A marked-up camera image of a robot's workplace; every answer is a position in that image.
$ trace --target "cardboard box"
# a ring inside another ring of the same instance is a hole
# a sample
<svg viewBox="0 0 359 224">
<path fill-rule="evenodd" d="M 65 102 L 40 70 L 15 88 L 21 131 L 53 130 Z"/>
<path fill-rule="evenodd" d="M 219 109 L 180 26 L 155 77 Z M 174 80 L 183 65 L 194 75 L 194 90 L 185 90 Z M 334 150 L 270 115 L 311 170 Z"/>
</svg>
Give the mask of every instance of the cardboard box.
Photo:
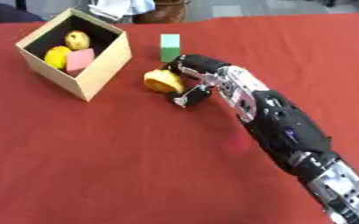
<svg viewBox="0 0 359 224">
<path fill-rule="evenodd" d="M 75 78 L 43 61 L 49 49 L 65 45 L 64 38 L 73 30 L 89 35 L 96 56 L 94 62 Z M 75 9 L 65 10 L 16 46 L 32 70 L 87 102 L 131 58 L 125 31 Z"/>
</svg>

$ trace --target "wooden box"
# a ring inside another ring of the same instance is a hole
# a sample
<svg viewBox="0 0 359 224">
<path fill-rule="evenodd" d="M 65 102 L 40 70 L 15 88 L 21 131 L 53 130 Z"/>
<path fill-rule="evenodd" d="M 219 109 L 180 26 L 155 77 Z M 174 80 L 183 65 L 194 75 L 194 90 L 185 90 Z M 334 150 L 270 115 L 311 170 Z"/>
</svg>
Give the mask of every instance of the wooden box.
<svg viewBox="0 0 359 224">
<path fill-rule="evenodd" d="M 92 64 L 76 77 L 43 61 L 46 52 L 52 47 L 63 46 L 64 38 L 73 30 L 86 32 L 95 52 Z M 131 58 L 125 31 L 75 9 L 65 10 L 16 43 L 16 47 L 32 70 L 87 102 Z"/>
</svg>

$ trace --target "yellow lemon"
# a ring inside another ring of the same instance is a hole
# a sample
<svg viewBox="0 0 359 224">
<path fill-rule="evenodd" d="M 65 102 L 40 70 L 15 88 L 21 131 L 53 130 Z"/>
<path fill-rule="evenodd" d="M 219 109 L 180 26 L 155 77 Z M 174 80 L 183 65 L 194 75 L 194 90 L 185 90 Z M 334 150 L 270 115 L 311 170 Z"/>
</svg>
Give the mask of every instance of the yellow lemon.
<svg viewBox="0 0 359 224">
<path fill-rule="evenodd" d="M 144 75 L 144 84 L 153 91 L 160 93 L 177 92 L 182 94 L 184 86 L 180 77 L 169 70 L 154 70 Z"/>
<path fill-rule="evenodd" d="M 70 52 L 72 51 L 66 46 L 55 46 L 46 53 L 45 63 L 52 67 L 62 69 L 67 64 L 67 54 Z"/>
</svg>

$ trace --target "red table surface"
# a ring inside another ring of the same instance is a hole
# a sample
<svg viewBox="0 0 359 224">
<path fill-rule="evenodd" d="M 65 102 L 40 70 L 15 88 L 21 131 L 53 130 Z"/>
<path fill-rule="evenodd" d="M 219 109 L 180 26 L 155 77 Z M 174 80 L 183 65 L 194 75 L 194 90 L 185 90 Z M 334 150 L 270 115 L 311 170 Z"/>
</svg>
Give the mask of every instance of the red table surface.
<svg viewBox="0 0 359 224">
<path fill-rule="evenodd" d="M 176 108 L 143 74 L 179 33 L 297 102 L 359 171 L 359 14 L 121 25 L 134 57 L 89 103 L 15 49 L 39 26 L 0 24 L 0 223 L 331 223 L 218 94 Z"/>
</svg>

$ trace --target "robotic hand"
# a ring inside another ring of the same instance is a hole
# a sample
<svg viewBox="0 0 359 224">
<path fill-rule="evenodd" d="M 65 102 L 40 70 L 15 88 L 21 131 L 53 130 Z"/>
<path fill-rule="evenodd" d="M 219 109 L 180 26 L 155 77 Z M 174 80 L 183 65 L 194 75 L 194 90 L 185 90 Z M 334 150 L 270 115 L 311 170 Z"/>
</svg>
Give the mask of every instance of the robotic hand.
<svg viewBox="0 0 359 224">
<path fill-rule="evenodd" d="M 185 108 L 216 88 L 261 148 L 298 178 L 334 223 L 359 224 L 359 174 L 331 150 L 331 138 L 295 104 L 246 69 L 216 59 L 182 55 L 164 69 L 201 80 L 184 94 L 169 94 L 170 101 Z"/>
</svg>

